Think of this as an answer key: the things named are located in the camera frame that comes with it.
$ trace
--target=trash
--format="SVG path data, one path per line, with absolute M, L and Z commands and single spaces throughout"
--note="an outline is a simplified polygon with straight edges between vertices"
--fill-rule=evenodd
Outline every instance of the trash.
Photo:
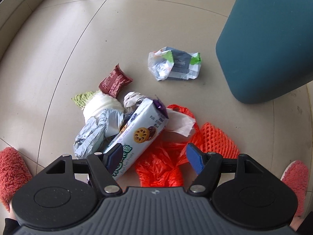
M 104 109 L 114 109 L 124 113 L 124 108 L 117 99 L 99 91 L 84 107 L 83 115 L 85 118 L 85 123 L 87 123 L 88 119 L 91 117 L 94 117 L 96 120 L 98 120 Z
M 115 66 L 114 70 L 107 76 L 99 85 L 100 90 L 114 98 L 119 91 L 133 81 L 132 78 L 126 76 L 120 69 L 120 66 Z
M 168 108 L 194 118 L 189 109 L 176 104 Z M 186 146 L 195 144 L 202 152 L 216 152 L 224 158 L 237 158 L 239 150 L 234 142 L 220 129 L 210 123 L 205 123 L 200 129 L 194 124 L 195 133 L 183 143 L 165 142 L 160 134 L 155 141 L 135 162 L 135 170 L 139 175 L 142 187 L 183 186 L 183 176 L 179 165 L 188 162 Z
M 168 123 L 165 127 L 166 131 L 176 132 L 180 135 L 188 137 L 193 129 L 196 120 L 186 114 L 166 109 L 168 113 Z
M 96 93 L 97 92 L 88 91 L 80 95 L 75 95 L 75 97 L 72 98 L 72 100 L 78 107 L 80 107 L 83 110 L 87 102 L 90 101 Z
M 119 110 L 104 109 L 99 115 L 99 121 L 95 117 L 90 117 L 75 138 L 75 156 L 81 159 L 97 152 L 107 137 L 119 133 L 123 116 Z
M 129 92 L 125 95 L 123 102 L 126 111 L 134 112 L 145 98 L 148 97 L 142 95 L 141 93 Z
M 186 53 L 165 47 L 150 52 L 148 69 L 156 80 L 188 80 L 198 77 L 201 67 L 200 53 Z
M 168 119 L 158 111 L 153 100 L 148 98 L 143 100 L 121 132 L 104 151 L 104 153 L 108 152 L 116 143 L 123 145 L 123 160 L 112 175 L 114 179 L 118 179 L 128 170 L 159 135 L 167 122 Z

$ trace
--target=red snack packet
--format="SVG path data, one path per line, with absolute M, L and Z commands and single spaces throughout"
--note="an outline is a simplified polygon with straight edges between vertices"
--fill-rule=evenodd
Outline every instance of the red snack packet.
M 133 79 L 126 76 L 117 65 L 110 75 L 100 83 L 99 88 L 104 94 L 116 98 L 120 90 L 131 82 Z

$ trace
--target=cookie package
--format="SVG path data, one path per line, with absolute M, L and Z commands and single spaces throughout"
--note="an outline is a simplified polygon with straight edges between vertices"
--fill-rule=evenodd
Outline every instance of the cookie package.
M 104 151 L 107 153 L 117 143 L 123 145 L 123 159 L 113 173 L 118 179 L 126 172 L 137 158 L 148 148 L 153 140 L 165 128 L 168 122 L 151 99 L 144 99 L 120 133 Z
M 126 76 L 118 64 L 110 75 L 100 83 L 99 88 L 104 94 L 116 98 L 120 90 L 131 82 L 133 79 Z

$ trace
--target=red plastic bag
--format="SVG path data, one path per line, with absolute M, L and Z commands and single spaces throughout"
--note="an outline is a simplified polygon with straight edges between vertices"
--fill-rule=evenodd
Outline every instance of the red plastic bag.
M 195 118 L 188 108 L 176 104 L 169 105 L 168 108 Z M 239 150 L 222 130 L 210 123 L 205 123 L 201 129 L 195 123 L 194 129 L 194 135 L 187 142 L 164 142 L 162 133 L 154 140 L 135 162 L 142 187 L 183 186 L 183 175 L 178 166 L 188 162 L 188 143 L 195 144 L 204 153 L 213 151 L 224 158 L 237 158 Z

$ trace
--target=pink fuzzy slipper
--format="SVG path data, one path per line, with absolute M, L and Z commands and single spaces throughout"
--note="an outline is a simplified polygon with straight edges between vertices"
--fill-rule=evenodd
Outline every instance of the pink fuzzy slipper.
M 309 169 L 301 161 L 293 161 L 285 169 L 281 181 L 289 186 L 298 198 L 298 208 L 295 217 L 300 217 L 304 212 L 304 200 L 308 187 Z
M 0 200 L 10 211 L 9 202 L 15 192 L 32 179 L 24 160 L 13 147 L 0 151 Z

